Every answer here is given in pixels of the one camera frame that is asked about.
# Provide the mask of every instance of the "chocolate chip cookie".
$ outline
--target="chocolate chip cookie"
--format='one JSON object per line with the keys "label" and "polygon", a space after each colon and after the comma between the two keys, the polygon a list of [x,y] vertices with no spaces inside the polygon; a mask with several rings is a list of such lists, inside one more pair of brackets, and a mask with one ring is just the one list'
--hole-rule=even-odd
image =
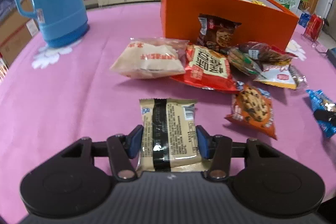
{"label": "chocolate chip cookie", "polygon": [[250,87],[241,93],[244,110],[257,122],[262,122],[268,114],[268,106],[261,94]]}

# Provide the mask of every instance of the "dark red snack package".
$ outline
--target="dark red snack package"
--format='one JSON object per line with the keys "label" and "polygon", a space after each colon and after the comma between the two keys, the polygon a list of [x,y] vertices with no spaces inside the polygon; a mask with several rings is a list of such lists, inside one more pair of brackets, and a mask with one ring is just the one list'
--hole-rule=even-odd
{"label": "dark red snack package", "polygon": [[171,78],[201,89],[238,93],[227,58],[206,47],[188,45],[185,74]]}

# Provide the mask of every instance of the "thermos base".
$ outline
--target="thermos base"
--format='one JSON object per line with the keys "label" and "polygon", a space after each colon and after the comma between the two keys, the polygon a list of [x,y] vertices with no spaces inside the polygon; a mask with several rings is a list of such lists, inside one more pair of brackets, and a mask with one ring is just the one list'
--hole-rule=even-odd
{"label": "thermos base", "polygon": [[76,41],[77,39],[81,38],[83,35],[85,35],[88,29],[89,29],[89,25],[87,24],[87,22],[85,22],[82,26],[80,26],[76,30],[62,37],[46,41],[46,43],[48,44],[49,47],[52,47],[52,48],[64,47]]}

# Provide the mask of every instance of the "orange box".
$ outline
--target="orange box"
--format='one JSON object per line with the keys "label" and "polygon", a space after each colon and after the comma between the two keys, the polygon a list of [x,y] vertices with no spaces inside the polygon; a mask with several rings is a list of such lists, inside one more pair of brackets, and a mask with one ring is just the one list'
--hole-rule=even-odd
{"label": "orange box", "polygon": [[266,6],[242,0],[161,0],[163,35],[196,42],[198,15],[209,14],[241,23],[234,44],[256,41],[285,50],[299,18],[274,0],[259,1]]}

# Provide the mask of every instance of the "barcode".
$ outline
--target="barcode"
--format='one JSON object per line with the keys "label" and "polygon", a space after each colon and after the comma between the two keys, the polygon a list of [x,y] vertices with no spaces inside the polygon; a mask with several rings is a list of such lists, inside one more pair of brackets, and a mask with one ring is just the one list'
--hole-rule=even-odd
{"label": "barcode", "polygon": [[206,17],[199,17],[199,22],[201,23],[201,34],[206,35],[207,33],[207,25],[208,25],[208,20]]}
{"label": "barcode", "polygon": [[184,118],[186,121],[194,119],[195,105],[183,106]]}

